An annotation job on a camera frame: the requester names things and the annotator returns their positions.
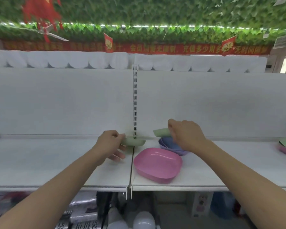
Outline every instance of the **hand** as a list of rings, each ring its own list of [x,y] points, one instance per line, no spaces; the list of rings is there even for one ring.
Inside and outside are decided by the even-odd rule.
[[[125,138],[125,134],[118,134],[115,130],[104,131],[102,135],[99,136],[95,146],[92,150],[100,154],[100,161],[98,165],[103,164],[106,158],[113,161],[120,161],[120,159],[125,158],[125,154],[118,151],[126,150],[126,147],[121,145],[121,141]]]
[[[199,127],[193,121],[168,120],[168,129],[175,143],[183,150],[195,153],[202,146],[209,142]]]

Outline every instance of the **left hand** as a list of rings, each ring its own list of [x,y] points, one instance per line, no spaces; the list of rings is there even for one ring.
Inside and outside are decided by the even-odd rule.
[[[121,141],[125,138],[125,134],[118,134],[115,130],[104,131],[99,136],[92,151],[100,154],[100,161],[98,165],[103,164],[106,158],[113,161],[120,161],[125,158],[125,154],[118,151],[118,149],[125,151],[126,147],[121,145]]]

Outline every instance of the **green ivy ceiling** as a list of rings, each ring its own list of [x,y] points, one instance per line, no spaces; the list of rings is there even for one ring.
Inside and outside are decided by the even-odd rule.
[[[55,8],[65,29],[57,35],[75,42],[103,41],[105,32],[115,42],[220,43],[237,34],[239,44],[267,45],[286,35],[286,3],[273,6],[275,1],[61,0]],[[24,2],[0,0],[1,39],[43,40],[37,32],[10,27],[35,29],[34,23],[21,24]],[[266,30],[270,36],[263,39]]]

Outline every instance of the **shelf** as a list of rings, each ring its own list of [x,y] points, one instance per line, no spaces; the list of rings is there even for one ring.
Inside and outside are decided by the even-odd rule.
[[[249,229],[246,221],[234,218],[224,220],[211,211],[208,216],[191,218],[183,204],[159,204],[158,214],[160,216],[161,229]]]
[[[276,142],[214,141],[234,158],[286,190],[286,155],[279,152]],[[142,150],[159,147],[157,140],[148,140],[136,147],[134,157]],[[132,170],[133,191],[227,191],[214,171],[199,157],[189,153],[182,156],[179,175],[170,184],[158,184]]]
[[[0,139],[0,191],[33,191],[94,146],[96,139]],[[121,162],[107,159],[89,177],[86,190],[126,191],[132,147]]]

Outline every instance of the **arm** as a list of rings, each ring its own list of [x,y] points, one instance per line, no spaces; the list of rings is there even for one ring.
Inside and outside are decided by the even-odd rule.
[[[105,131],[95,146],[37,191],[0,217],[0,229],[53,229],[91,173],[106,158],[119,161],[125,155],[124,134]]]
[[[180,147],[214,170],[259,229],[286,229],[285,190],[207,140],[196,123],[170,119],[168,127]]]

